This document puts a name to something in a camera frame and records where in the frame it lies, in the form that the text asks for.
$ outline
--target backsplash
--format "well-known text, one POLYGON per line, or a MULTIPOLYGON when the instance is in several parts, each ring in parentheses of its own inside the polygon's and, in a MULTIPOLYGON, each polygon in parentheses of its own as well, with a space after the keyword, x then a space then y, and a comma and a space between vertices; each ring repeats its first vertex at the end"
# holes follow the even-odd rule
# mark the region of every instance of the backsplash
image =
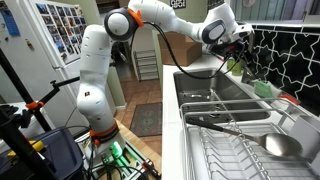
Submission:
POLYGON ((320 28, 253 25, 252 70, 320 114, 320 28))

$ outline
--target green sponge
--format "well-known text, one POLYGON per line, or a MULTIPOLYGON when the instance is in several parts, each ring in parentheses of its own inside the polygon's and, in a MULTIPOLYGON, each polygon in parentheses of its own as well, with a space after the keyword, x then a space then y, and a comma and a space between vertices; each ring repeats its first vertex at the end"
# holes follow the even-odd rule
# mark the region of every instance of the green sponge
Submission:
POLYGON ((256 81, 254 83, 254 93, 256 95, 264 97, 264 98, 272 98, 272 91, 271 91, 271 86, 270 84, 261 82, 261 81, 256 81))

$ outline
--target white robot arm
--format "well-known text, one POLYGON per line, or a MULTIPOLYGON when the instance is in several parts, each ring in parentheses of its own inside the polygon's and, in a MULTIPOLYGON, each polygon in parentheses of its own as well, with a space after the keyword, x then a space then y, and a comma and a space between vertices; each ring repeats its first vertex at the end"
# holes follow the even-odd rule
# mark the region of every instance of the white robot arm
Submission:
POLYGON ((251 26, 238 25, 230 7, 223 0, 212 1, 212 9, 203 23, 190 23, 178 18, 174 10, 156 0, 131 0, 128 8, 108 13, 105 26, 86 28, 81 52, 80 89, 77 97, 79 111, 87 117, 95 139, 96 155, 108 151, 110 143, 124 142, 118 133, 105 98, 105 84, 116 41, 128 41, 143 22, 151 22, 164 31, 175 31, 205 44, 232 43, 252 31, 251 26))

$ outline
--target floor mat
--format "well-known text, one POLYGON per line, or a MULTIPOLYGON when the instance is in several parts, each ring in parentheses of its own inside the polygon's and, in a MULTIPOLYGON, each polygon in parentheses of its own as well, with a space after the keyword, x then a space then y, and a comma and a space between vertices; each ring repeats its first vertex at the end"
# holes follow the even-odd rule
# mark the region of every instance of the floor mat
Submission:
POLYGON ((137 105, 130 125, 138 137, 162 134, 162 103, 137 105))

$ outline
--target spoon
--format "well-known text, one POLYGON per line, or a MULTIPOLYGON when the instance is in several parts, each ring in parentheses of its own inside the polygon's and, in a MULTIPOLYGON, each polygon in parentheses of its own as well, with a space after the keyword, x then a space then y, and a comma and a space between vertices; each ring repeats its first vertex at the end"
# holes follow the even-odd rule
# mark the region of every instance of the spoon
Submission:
POLYGON ((245 139, 256 142, 269 153, 276 156, 298 156, 302 152, 301 144, 296 139, 285 134, 267 133, 263 136, 249 136, 230 129, 225 129, 209 122, 199 120, 195 121, 192 118, 189 118, 187 123, 228 133, 234 136, 242 134, 245 139))

